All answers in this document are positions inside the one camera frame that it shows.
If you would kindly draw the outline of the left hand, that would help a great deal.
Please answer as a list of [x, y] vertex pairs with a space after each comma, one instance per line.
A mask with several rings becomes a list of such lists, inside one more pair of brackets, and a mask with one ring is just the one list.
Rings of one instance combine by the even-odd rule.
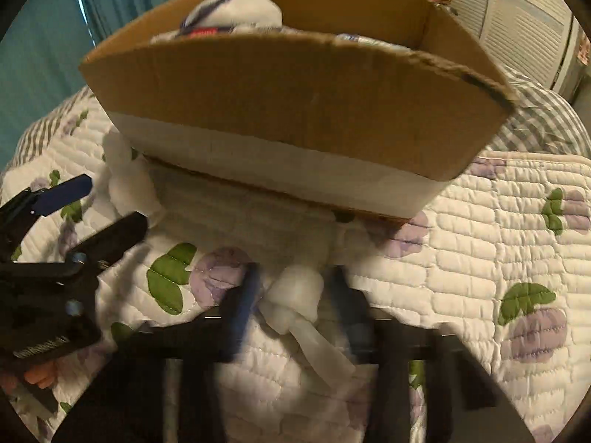
[[21, 380], [36, 385], [41, 389], [46, 389], [54, 384], [57, 373], [58, 365], [56, 360], [32, 366], [22, 373], [13, 373], [2, 368], [0, 371], [1, 389], [6, 394], [10, 394], [16, 389]]

